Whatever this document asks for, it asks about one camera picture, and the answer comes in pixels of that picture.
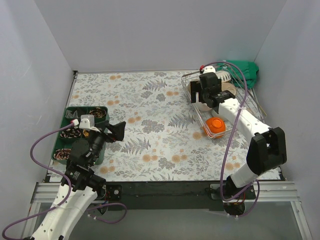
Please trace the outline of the plain white bowl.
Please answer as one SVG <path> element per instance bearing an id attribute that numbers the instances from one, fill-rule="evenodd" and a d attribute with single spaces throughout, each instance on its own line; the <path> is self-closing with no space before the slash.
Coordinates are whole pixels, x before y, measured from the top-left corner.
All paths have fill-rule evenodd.
<path id="1" fill-rule="evenodd" d="M 202 112 L 211 112 L 213 110 L 213 108 L 208 107 L 206 103 L 202 103 L 200 101 L 197 101 L 195 105 Z"/>

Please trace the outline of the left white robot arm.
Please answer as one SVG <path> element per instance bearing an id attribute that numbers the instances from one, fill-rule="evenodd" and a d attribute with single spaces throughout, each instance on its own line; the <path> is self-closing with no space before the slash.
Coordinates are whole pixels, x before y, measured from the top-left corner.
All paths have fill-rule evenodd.
<path id="1" fill-rule="evenodd" d="M 121 199 L 121 186 L 108 184 L 92 167 L 106 143 L 124 139 L 126 122 L 112 125 L 105 120 L 95 124 L 86 116 L 72 123 L 89 136 L 72 143 L 55 199 L 31 240 L 67 240 L 93 201 L 102 200 L 101 207 L 106 208 L 118 205 Z"/>

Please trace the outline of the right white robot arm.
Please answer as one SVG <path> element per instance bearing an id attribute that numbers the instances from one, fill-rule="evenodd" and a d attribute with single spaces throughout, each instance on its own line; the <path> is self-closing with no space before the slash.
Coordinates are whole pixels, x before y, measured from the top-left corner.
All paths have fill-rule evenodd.
<path id="1" fill-rule="evenodd" d="M 233 123 L 231 134 L 240 131 L 249 143 L 245 164 L 220 180 L 220 197 L 224 201 L 239 198 L 258 177 L 287 161 L 285 132 L 258 120 L 244 107 L 244 102 L 228 90 L 214 72 L 203 72 L 190 82 L 191 103 L 206 104 L 217 114 Z"/>

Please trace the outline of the beige bowl green leaf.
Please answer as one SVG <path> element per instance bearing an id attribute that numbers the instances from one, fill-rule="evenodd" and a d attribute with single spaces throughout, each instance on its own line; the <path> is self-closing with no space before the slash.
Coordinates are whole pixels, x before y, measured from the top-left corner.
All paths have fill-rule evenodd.
<path id="1" fill-rule="evenodd" d="M 229 91 L 234 96 L 236 96 L 236 94 L 237 94 L 237 89 L 236 89 L 235 85 L 230 82 L 222 82 L 221 83 L 221 90 L 222 91 Z"/>

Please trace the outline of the white blue striped bowl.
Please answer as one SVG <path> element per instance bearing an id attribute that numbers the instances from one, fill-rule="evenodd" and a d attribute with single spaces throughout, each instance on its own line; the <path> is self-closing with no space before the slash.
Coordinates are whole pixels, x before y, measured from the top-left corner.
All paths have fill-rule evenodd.
<path id="1" fill-rule="evenodd" d="M 225 71 L 225 70 L 219 70 L 215 74 L 218 79 L 221 79 L 222 83 L 229 82 L 232 79 L 232 75 L 228 71 Z"/>

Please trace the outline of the orange plastic bowl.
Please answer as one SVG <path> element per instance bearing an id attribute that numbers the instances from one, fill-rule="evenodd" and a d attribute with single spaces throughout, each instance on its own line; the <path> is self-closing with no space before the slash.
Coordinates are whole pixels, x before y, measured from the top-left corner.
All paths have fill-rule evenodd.
<path id="1" fill-rule="evenodd" d="M 209 138 L 222 138 L 226 131 L 225 122 L 219 117 L 211 117 L 205 121 L 204 132 Z"/>

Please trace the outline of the green compartment tray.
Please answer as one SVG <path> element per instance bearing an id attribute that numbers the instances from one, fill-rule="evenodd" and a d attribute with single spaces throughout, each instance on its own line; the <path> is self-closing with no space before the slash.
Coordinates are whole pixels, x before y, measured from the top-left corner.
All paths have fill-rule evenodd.
<path id="1" fill-rule="evenodd" d="M 60 128 L 63 128 L 71 123 L 74 119 L 65 118 L 66 110 L 77 110 L 80 120 L 81 115 L 94 115 L 95 124 L 105 120 L 109 120 L 109 111 L 106 106 L 69 106 L 65 108 L 62 120 L 60 122 Z M 57 134 L 55 144 L 51 153 L 51 159 L 55 162 L 65 165 L 69 158 L 69 153 L 72 148 L 72 144 L 77 140 L 85 139 L 83 136 L 83 129 L 79 129 L 78 126 L 72 127 L 67 130 L 60 131 Z"/>

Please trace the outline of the clear plastic bag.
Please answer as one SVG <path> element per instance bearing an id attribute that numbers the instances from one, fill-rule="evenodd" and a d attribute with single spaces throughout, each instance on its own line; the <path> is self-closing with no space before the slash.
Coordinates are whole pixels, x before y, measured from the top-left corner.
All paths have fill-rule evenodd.
<path id="1" fill-rule="evenodd" d="M 79 114 L 78 114 L 77 110 L 69 110 L 69 109 L 67 109 L 65 111 L 64 117 L 66 119 L 77 119 L 79 117 Z"/>

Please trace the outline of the green folded cloth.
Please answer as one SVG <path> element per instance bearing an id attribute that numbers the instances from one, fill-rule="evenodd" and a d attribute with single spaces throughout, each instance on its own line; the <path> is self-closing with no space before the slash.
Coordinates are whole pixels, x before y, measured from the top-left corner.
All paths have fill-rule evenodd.
<path id="1" fill-rule="evenodd" d="M 233 65 L 236 65 L 241 72 L 243 73 L 246 84 L 248 89 L 252 89 L 254 85 L 257 82 L 257 74 L 259 71 L 258 65 L 253 61 L 245 61 L 245 60 L 224 60 L 225 62 L 232 63 Z M 217 63 L 216 69 L 222 70 L 223 67 L 227 67 L 226 72 L 229 72 L 231 74 L 231 80 L 230 82 L 233 83 L 236 87 L 244 88 L 244 81 L 241 73 L 238 71 L 237 68 L 230 65 L 225 65 L 223 63 Z"/>

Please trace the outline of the floral tablecloth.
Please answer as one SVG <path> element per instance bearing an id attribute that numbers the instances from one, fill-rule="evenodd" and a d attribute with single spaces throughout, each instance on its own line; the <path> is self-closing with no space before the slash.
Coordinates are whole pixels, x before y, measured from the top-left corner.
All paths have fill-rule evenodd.
<path id="1" fill-rule="evenodd" d="M 123 141 L 108 143 L 94 167 L 107 181 L 215 181 L 246 162 L 248 142 L 236 132 L 211 139 L 182 84 L 183 72 L 82 73 L 69 107 L 104 106 L 126 122 Z"/>

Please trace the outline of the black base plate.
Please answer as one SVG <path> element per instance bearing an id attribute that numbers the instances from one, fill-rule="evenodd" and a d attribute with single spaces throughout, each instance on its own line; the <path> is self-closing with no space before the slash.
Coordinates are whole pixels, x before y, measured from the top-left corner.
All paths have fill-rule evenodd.
<path id="1" fill-rule="evenodd" d="M 122 181 L 106 183 L 106 199 L 128 210 L 223 211 L 218 181 Z"/>

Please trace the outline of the aluminium frame rail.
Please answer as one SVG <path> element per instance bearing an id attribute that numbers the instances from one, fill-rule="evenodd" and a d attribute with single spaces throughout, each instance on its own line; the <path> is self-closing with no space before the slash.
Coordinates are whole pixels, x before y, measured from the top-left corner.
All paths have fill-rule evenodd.
<path id="1" fill-rule="evenodd" d="M 31 203 L 52 203 L 57 195 L 59 182 L 37 183 Z M 261 181 L 259 202 L 298 202 L 300 196 L 294 181 Z"/>

